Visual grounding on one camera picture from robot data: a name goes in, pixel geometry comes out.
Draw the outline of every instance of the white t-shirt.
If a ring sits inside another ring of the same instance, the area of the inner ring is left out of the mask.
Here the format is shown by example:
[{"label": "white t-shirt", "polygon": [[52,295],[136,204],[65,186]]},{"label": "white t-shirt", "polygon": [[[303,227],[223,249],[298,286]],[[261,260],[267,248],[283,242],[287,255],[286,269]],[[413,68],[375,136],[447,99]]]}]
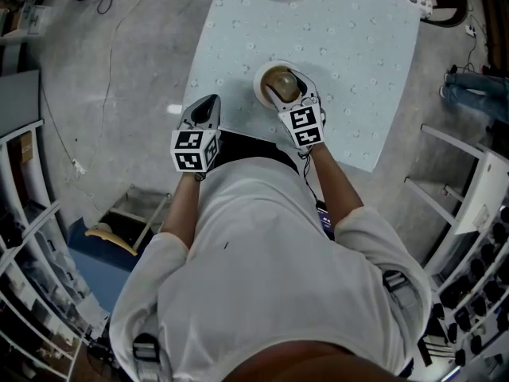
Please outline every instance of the white t-shirt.
[{"label": "white t-shirt", "polygon": [[[213,170],[201,184],[188,252],[160,233],[126,282],[111,318],[111,345],[133,380],[132,344],[158,324],[174,380],[223,380],[285,341],[339,345],[398,374],[424,332],[428,279],[392,227],[360,208],[324,234],[302,179],[268,158]],[[415,296],[405,317],[383,285],[401,271]]]}]

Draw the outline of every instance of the floor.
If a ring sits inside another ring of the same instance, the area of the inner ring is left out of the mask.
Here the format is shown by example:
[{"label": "floor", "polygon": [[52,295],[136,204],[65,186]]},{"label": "floor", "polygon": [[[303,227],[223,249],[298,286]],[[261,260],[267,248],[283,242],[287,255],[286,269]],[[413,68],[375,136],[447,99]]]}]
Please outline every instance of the floor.
[{"label": "floor", "polygon": [[[98,0],[45,2],[52,7],[52,23],[30,52],[42,69],[54,119],[41,99],[49,179],[66,225],[82,216],[94,224],[131,183],[174,191],[180,174],[169,155],[169,136],[180,116],[170,113],[169,105],[182,103],[211,2],[114,0],[104,15],[95,10]],[[471,14],[484,21],[480,0],[470,2]],[[471,62],[479,69],[484,35],[475,20],[474,26],[478,41]],[[437,94],[445,71],[466,64],[474,43],[463,25],[444,29],[421,23],[406,88],[375,171],[343,166],[365,204],[380,211],[420,262],[445,222],[403,180],[464,184],[472,158],[419,128],[428,123],[472,143],[483,138],[486,116],[445,105]],[[316,186],[316,176],[310,180]],[[443,197],[440,187],[432,190]]]}]

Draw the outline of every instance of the white plate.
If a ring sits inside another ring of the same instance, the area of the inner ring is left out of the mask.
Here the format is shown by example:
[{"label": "white plate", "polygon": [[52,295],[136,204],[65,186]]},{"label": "white plate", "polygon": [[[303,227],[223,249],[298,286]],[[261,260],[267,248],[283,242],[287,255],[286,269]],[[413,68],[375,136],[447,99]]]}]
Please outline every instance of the white plate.
[{"label": "white plate", "polygon": [[295,71],[299,70],[299,68],[287,60],[272,60],[271,62],[267,62],[266,64],[262,65],[254,75],[253,79],[253,90],[256,99],[258,99],[263,106],[274,110],[276,110],[276,107],[272,104],[272,102],[269,102],[267,99],[265,99],[265,96],[262,94],[262,87],[260,87],[260,83],[262,82],[262,78],[265,75],[265,72],[278,66],[288,67],[290,69],[294,69]]}]

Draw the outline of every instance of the brown liquid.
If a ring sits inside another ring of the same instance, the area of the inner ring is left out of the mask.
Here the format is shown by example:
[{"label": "brown liquid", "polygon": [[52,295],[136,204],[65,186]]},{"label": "brown liquid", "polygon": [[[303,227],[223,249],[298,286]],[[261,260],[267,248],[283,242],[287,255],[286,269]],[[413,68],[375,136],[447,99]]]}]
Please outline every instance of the brown liquid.
[{"label": "brown liquid", "polygon": [[[270,85],[272,87],[275,87],[275,79],[276,77],[278,76],[278,74],[282,73],[282,72],[288,72],[288,67],[286,66],[283,66],[283,65],[278,65],[278,66],[275,66],[271,69],[269,69],[267,72],[265,72],[262,76],[262,81],[260,82],[260,88],[262,90],[262,94],[263,96],[265,97],[265,99],[267,99],[270,103],[272,103],[272,99],[270,98],[269,94],[267,93],[267,87],[266,85]],[[298,98],[299,96],[299,90],[298,90],[298,87],[297,85],[295,85],[295,89],[292,90],[290,93],[287,93],[285,95],[282,95],[281,92],[278,91],[278,93],[280,94],[280,96],[282,97],[283,101],[284,102],[293,102],[296,98]]]}]

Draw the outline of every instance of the concrete floor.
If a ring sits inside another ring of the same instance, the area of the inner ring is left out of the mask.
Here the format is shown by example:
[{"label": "concrete floor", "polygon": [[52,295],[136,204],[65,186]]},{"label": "concrete floor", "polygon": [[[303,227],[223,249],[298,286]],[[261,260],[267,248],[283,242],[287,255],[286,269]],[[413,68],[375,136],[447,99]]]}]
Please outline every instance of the concrete floor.
[{"label": "concrete floor", "polygon": [[[52,24],[30,52],[42,69],[49,106],[70,159],[80,166],[73,166],[66,155],[41,99],[45,158],[66,225],[82,216],[94,224],[131,183],[174,191],[180,174],[169,155],[169,137],[180,116],[167,108],[182,103],[211,2],[114,0],[102,16],[95,11],[98,0],[45,2],[53,8]],[[484,22],[480,0],[470,2],[471,14]],[[478,42],[472,63],[479,69],[485,61],[484,36],[474,26]],[[421,262],[445,222],[403,180],[411,176],[464,184],[473,159],[425,137],[419,128],[428,123],[472,143],[483,138],[488,117],[449,107],[437,94],[445,71],[452,64],[465,64],[473,45],[464,25],[444,29],[421,23],[406,88],[375,171],[343,166],[365,204],[380,211]],[[311,174],[310,181],[316,186],[316,176]],[[439,188],[434,186],[441,197]],[[454,205],[450,199],[443,201]]]}]

